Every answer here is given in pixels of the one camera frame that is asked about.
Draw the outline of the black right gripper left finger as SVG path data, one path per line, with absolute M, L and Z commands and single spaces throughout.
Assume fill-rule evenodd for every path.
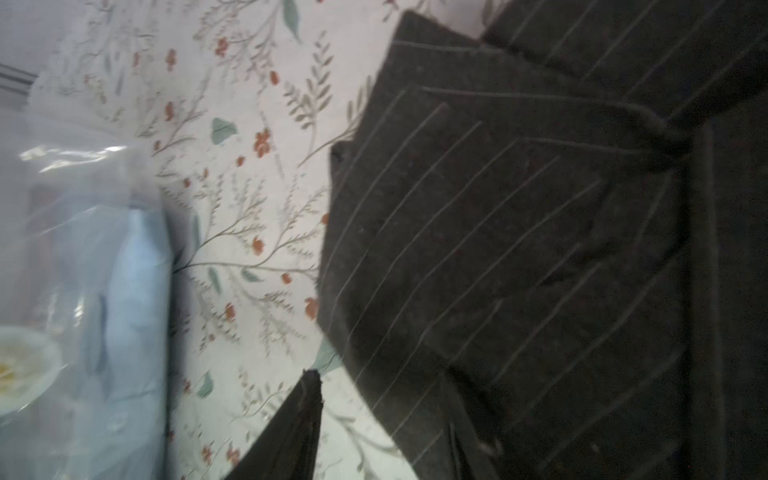
M 323 397 L 316 370 L 306 370 L 230 480 L 311 480 L 319 446 Z

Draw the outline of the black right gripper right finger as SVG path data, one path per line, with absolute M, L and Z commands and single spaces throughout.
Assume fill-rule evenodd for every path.
M 483 395 L 454 374 L 441 375 L 440 391 L 454 478 L 500 479 L 504 448 Z

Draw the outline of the light blue shirt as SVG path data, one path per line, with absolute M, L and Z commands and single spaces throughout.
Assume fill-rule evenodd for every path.
M 159 479 L 166 427 L 171 252 L 157 208 L 94 206 L 67 233 L 73 479 Z

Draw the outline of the dark grey striped shirt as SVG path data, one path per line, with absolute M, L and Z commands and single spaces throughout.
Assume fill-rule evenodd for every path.
M 403 13 L 333 148 L 318 323 L 420 479 L 442 374 L 500 479 L 767 475 L 767 5 Z

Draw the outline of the clear plastic vacuum bag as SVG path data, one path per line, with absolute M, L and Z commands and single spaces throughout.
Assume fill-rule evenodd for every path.
M 133 142 L 1 107 L 1 475 L 164 474 L 172 252 Z

